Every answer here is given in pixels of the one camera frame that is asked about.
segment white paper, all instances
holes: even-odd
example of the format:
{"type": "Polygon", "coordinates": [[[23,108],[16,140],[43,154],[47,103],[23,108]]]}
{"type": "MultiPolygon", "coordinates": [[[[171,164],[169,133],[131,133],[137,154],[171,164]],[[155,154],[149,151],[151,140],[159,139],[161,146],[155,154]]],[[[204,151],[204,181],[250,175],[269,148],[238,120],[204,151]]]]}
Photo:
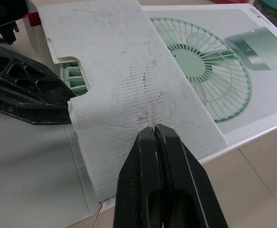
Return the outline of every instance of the white paper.
{"type": "Polygon", "coordinates": [[[73,57],[83,68],[89,91],[71,99],[69,111],[99,201],[115,195],[120,169],[147,126],[174,128],[196,158],[226,145],[136,0],[38,11],[53,59],[73,57]]]}

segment beige floor tile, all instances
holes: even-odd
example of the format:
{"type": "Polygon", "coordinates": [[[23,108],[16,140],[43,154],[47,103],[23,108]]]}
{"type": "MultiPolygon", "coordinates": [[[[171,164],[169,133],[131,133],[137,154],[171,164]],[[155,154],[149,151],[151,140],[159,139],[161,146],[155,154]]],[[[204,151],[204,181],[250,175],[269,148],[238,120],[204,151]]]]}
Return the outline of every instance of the beige floor tile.
{"type": "Polygon", "coordinates": [[[277,131],[240,147],[240,150],[277,199],[277,131]]]}
{"type": "Polygon", "coordinates": [[[79,221],[67,228],[91,228],[93,217],[86,218],[82,221],[79,221]]]}
{"type": "Polygon", "coordinates": [[[230,228],[277,227],[277,201],[239,150],[204,167],[230,228]]]}
{"type": "MultiPolygon", "coordinates": [[[[94,228],[112,228],[113,219],[114,208],[110,208],[109,210],[106,210],[99,215],[94,228]]],[[[68,226],[67,228],[92,228],[92,221],[93,218],[89,217],[71,226],[68,226]]]]}
{"type": "Polygon", "coordinates": [[[102,212],[96,221],[95,228],[112,228],[114,208],[102,212]]]}

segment black clamp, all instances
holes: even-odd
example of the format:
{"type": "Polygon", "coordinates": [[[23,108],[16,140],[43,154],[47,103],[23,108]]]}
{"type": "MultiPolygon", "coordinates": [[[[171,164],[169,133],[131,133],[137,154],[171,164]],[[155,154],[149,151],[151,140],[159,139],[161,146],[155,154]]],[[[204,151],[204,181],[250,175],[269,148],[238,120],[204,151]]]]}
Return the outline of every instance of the black clamp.
{"type": "Polygon", "coordinates": [[[30,124],[70,124],[73,92],[48,67],[0,46],[0,113],[30,124]]]}
{"type": "Polygon", "coordinates": [[[227,228],[206,171],[176,132],[141,131],[123,165],[114,228],[227,228]]]}

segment fan blade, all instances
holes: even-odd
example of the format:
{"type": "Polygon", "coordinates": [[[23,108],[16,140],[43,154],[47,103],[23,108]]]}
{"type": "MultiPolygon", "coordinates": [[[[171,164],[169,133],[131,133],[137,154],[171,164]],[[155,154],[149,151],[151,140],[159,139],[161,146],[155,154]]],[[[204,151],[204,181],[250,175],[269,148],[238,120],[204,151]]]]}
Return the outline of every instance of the fan blade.
{"type": "Polygon", "coordinates": [[[201,55],[204,61],[218,61],[222,62],[225,60],[238,60],[235,54],[230,50],[221,50],[215,52],[205,52],[201,55]]]}
{"type": "Polygon", "coordinates": [[[206,93],[205,93],[205,91],[203,89],[202,84],[200,82],[196,82],[196,81],[191,81],[190,84],[193,87],[195,93],[200,98],[200,100],[203,103],[203,105],[206,106],[207,98],[206,98],[206,93]]]}
{"type": "Polygon", "coordinates": [[[165,23],[158,25],[157,32],[168,47],[173,47],[178,44],[177,40],[175,39],[174,32],[171,30],[168,24],[165,23]]]}
{"type": "Polygon", "coordinates": [[[216,87],[214,88],[216,93],[220,94],[221,96],[226,97],[227,100],[231,103],[234,103],[238,100],[239,94],[236,88],[233,87],[228,81],[226,81],[221,76],[210,73],[210,77],[208,78],[210,82],[216,87]]]}
{"type": "Polygon", "coordinates": [[[202,33],[193,33],[187,38],[187,48],[189,50],[198,51],[207,43],[207,37],[202,33]]]}

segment fan illustration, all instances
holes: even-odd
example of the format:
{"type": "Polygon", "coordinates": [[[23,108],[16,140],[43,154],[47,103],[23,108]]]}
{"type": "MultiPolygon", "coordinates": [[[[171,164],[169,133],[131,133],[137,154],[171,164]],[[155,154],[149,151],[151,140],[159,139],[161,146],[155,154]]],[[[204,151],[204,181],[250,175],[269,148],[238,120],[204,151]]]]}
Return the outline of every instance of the fan illustration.
{"type": "Polygon", "coordinates": [[[150,20],[214,121],[230,119],[244,109],[250,76],[224,41],[185,21],[150,20]]]}

